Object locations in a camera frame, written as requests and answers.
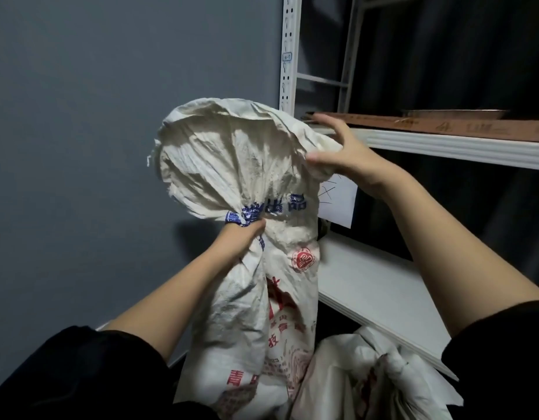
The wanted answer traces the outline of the person's left hand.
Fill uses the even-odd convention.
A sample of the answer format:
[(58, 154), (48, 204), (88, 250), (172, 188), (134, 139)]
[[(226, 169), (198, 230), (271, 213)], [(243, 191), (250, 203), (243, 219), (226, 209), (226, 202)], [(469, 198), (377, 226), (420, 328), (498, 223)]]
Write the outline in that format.
[(217, 275), (231, 269), (248, 252), (252, 242), (263, 233), (265, 228), (265, 219), (246, 226), (235, 223), (224, 225), (206, 251), (211, 273)]

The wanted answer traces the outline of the person's right hand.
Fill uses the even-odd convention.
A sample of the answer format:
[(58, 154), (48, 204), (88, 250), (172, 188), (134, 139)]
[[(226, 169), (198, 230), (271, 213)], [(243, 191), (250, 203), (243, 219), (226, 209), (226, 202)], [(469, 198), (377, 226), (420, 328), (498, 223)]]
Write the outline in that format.
[(334, 139), (342, 145), (340, 150), (344, 152), (345, 166), (331, 169), (351, 179), (368, 195), (385, 200), (400, 183), (410, 179), (405, 170), (359, 141), (341, 119), (324, 113), (314, 113), (311, 118), (320, 125), (332, 128)]

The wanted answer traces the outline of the white printed woven sack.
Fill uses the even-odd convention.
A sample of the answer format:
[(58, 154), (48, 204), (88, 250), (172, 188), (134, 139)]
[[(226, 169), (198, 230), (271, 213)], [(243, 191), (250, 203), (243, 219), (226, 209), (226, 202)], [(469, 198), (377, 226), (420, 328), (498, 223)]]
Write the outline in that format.
[(332, 176), (305, 155), (339, 149), (245, 99), (196, 99), (163, 120), (153, 157), (172, 199), (199, 219), (242, 227), (266, 219), (194, 314), (175, 402), (199, 402), (224, 420), (290, 416), (314, 353), (318, 191)]

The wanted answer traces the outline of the person's left forearm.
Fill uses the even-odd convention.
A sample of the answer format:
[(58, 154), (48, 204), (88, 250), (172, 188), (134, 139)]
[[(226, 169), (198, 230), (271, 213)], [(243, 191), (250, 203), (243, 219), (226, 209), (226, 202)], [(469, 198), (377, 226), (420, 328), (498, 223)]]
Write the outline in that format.
[(197, 304), (235, 255), (209, 247), (180, 272), (102, 329), (138, 337), (169, 361)]

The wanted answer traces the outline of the person's right forearm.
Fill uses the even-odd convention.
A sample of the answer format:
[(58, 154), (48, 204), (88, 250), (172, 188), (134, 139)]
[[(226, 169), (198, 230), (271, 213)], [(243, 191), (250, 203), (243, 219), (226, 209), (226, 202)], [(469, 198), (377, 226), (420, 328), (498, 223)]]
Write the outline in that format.
[(409, 176), (384, 201), (452, 338), (480, 319), (539, 301), (539, 286)]

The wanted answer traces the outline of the white paper label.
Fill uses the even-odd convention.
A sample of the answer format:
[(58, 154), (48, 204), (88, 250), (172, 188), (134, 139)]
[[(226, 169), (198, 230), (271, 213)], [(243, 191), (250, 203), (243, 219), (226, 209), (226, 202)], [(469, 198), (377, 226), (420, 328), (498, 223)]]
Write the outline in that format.
[(358, 186), (349, 178), (334, 174), (320, 184), (318, 217), (351, 228)]

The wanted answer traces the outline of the white metal shelving rack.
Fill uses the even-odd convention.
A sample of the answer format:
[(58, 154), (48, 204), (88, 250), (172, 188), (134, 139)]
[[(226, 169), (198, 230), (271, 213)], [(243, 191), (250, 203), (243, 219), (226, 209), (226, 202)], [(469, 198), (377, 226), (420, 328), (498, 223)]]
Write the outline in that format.
[(384, 202), (412, 263), (378, 250), (324, 243), (324, 302), (375, 326), (460, 381), (539, 384), (539, 286), (485, 245), (407, 171), (365, 146), (335, 113), (310, 113), (342, 148), (308, 155)]

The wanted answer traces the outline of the brown cardboard sheet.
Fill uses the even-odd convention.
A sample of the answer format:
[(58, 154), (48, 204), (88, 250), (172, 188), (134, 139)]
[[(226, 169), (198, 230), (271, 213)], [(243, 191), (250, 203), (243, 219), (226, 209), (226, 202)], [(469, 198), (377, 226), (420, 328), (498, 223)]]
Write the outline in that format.
[(349, 126), (539, 143), (539, 120), (427, 119), (325, 112)]

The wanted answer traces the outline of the white crumpled woven sack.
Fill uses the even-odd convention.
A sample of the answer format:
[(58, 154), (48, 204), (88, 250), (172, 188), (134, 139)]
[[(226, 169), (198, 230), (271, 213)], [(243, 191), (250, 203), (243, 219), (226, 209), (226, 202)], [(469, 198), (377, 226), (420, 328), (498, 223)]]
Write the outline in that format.
[(453, 420), (463, 406), (452, 384), (427, 361), (362, 326), (317, 346), (291, 420)]

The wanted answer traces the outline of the person's black left sleeve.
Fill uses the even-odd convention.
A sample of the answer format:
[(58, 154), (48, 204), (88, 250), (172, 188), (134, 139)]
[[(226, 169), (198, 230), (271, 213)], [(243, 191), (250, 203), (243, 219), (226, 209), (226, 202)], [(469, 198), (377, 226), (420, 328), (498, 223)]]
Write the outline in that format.
[(172, 379), (143, 339), (71, 326), (2, 383), (0, 420), (220, 420), (198, 402), (173, 402)]

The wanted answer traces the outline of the person's black sleeve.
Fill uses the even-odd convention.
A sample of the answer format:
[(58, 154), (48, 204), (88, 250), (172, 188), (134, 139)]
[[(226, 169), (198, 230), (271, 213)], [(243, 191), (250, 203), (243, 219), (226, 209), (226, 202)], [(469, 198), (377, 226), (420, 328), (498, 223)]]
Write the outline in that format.
[(539, 301), (469, 325), (441, 360), (463, 398), (449, 406), (454, 420), (539, 420)]
[(0, 420), (220, 420), (198, 402), (173, 402), (172, 379), (143, 339), (71, 326), (2, 383)]

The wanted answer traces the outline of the person's black right sleeve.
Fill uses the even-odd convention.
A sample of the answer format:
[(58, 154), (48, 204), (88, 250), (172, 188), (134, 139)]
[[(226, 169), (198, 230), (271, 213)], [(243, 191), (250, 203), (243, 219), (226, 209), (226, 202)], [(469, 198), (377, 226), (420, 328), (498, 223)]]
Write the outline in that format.
[(539, 420), (539, 301), (469, 325), (441, 360), (463, 398), (449, 406), (454, 420)]

